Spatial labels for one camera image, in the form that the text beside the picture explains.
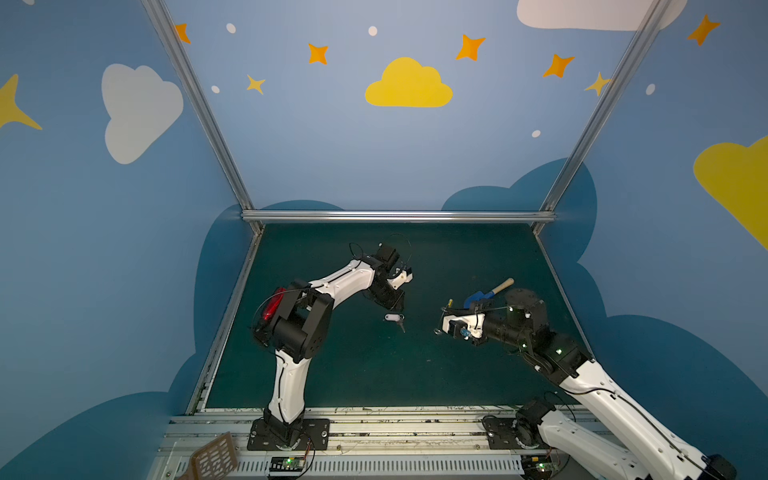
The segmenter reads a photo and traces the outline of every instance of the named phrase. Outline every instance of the wooden handle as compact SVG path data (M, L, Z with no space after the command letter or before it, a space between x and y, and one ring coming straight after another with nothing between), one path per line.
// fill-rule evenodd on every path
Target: wooden handle
M511 286L514 282L515 281L513 279L508 278L507 280L504 281L504 283L502 283L501 285L493 289L493 294L495 295L496 293L501 292L503 289L507 288L508 286Z

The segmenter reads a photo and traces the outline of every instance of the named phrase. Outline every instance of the orange star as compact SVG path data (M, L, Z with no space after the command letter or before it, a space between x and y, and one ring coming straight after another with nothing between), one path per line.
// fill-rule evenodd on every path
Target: orange star
M179 34L179 39L181 41L185 41L186 43L191 44L190 38L187 37L187 24L183 23L181 25L176 25L176 33Z
M709 15L705 15L704 20L699 24L699 28L694 30L694 33L690 34L688 40L695 40L699 46L701 46L701 44L704 43L704 40L707 40L707 35L719 26L719 23L710 22Z
M456 60L459 60L461 58L471 58L474 61L478 60L478 48L480 48L480 44L485 41L484 38L478 38L477 40L472 40L470 37L463 35L464 37L464 44L462 45L462 50L458 53L458 56L456 57Z
M326 63L326 50L328 50L328 47L316 47L311 43L309 45L310 45L310 63L319 61L323 65L328 65Z
M576 57L570 57L570 58L560 58L557 55L555 55L552 58L552 66L544 72L542 77L546 77L548 75L557 75L560 78L563 78L563 74L565 73L565 67L568 66L569 63L571 63L571 60L573 60Z

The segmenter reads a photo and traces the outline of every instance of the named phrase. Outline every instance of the dark blue cloud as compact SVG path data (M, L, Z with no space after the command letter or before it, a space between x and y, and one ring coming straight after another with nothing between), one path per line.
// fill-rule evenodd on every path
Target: dark blue cloud
M578 263L597 216L597 194L586 165L576 173L557 214L541 239L606 371L681 438L705 454L728 458L739 478L762 478L768 418L758 412L768 410L768 397L754 382L680 327L648 316L606 316L597 284Z
M261 210L344 210L333 204L317 200L288 200L264 207Z
M195 279L195 353L179 369L168 392L126 395L82 412L0 468L0 480L146 478L170 416L187 408L252 234L240 219L239 205L227 208L208 230Z
M509 188L470 187L459 190L445 201L450 211L536 211L557 178L564 158L541 165L525 174Z

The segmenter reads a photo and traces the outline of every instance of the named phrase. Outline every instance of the red light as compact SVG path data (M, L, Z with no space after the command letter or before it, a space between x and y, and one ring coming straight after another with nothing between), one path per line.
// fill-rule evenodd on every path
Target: red light
M264 320L264 322L269 322L272 317L275 316L275 312L277 311L277 307L280 305L280 301L283 299L283 293L285 291L286 289L282 287L278 288L275 290L276 295L266 303L264 311L261 313L261 319Z

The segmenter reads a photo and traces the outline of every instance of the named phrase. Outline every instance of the black mounting plate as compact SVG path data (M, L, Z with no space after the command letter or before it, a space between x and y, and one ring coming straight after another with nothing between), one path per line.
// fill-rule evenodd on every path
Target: black mounting plate
M328 449L328 428L331 424L329 419L304 419L301 427L302 435L299 438L299 444L293 447L293 451L306 450L306 444L312 439L312 446L315 450ZM264 419L258 419L250 426L250 435L248 435L248 446L251 451L275 452L280 450L273 441L272 435L266 429Z
M491 450L515 450L521 448L517 441L518 432L513 427L514 418L487 416L482 420L485 437Z

